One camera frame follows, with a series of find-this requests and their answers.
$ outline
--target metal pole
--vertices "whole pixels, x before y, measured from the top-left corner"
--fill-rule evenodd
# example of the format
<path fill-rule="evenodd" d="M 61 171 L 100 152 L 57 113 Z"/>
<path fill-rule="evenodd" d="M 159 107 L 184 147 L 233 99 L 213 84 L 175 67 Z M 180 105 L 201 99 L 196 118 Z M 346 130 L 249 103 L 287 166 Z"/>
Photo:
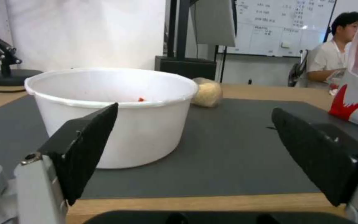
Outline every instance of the metal pole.
<path fill-rule="evenodd" d="M 220 83 L 223 81 L 223 72 L 225 70 L 225 61 L 227 55 L 227 46 L 225 46 L 225 50 L 223 51 L 223 63 L 222 63 L 222 72 L 220 73 Z"/>
<path fill-rule="evenodd" d="M 169 29 L 168 29 L 168 57 L 174 57 L 173 47 L 175 44 L 175 26 L 176 26 L 176 9 L 177 0 L 171 0 L 169 9 Z"/>
<path fill-rule="evenodd" d="M 176 58 L 184 59 L 186 54 L 187 25 L 189 21 L 190 0 L 180 0 Z"/>

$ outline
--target desk lamp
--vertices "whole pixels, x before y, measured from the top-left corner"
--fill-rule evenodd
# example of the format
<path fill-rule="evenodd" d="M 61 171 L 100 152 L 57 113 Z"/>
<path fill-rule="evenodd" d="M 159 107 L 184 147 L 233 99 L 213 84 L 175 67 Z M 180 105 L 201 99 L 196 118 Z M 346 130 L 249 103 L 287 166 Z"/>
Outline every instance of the desk lamp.
<path fill-rule="evenodd" d="M 0 86 L 22 86 L 26 78 L 42 73 L 38 70 L 10 69 L 10 65 L 22 63 L 15 53 L 16 48 L 0 39 Z"/>

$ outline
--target black table mat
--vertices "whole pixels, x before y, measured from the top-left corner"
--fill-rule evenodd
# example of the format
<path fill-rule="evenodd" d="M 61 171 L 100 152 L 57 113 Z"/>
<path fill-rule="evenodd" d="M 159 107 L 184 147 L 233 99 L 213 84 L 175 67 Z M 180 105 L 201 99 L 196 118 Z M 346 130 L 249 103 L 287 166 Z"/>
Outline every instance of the black table mat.
<path fill-rule="evenodd" d="M 302 102 L 224 99 L 192 106 L 170 155 L 130 169 L 97 170 L 84 198 L 195 197 L 318 192 L 282 145 L 270 114 L 282 107 L 310 121 L 334 123 L 358 140 L 358 126 Z M 0 107 L 0 164 L 8 177 L 47 139 L 33 97 Z"/>

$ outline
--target screw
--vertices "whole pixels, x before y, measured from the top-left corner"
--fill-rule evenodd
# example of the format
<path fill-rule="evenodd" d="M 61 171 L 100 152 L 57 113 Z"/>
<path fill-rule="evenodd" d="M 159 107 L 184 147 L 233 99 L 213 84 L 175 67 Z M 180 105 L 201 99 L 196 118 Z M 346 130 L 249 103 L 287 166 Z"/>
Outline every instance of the screw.
<path fill-rule="evenodd" d="M 26 157 L 24 157 L 24 160 L 20 162 L 22 166 L 34 163 L 38 160 L 42 159 L 42 155 L 39 152 L 28 154 Z"/>

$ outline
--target whiteboard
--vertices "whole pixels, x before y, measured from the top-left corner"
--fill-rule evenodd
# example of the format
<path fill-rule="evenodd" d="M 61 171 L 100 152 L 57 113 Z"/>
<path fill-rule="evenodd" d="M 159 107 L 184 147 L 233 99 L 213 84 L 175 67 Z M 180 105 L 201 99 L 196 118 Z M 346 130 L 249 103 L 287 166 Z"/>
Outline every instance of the whiteboard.
<path fill-rule="evenodd" d="M 334 5 L 335 0 L 237 0 L 236 46 L 227 52 L 298 57 L 301 49 L 323 42 Z"/>

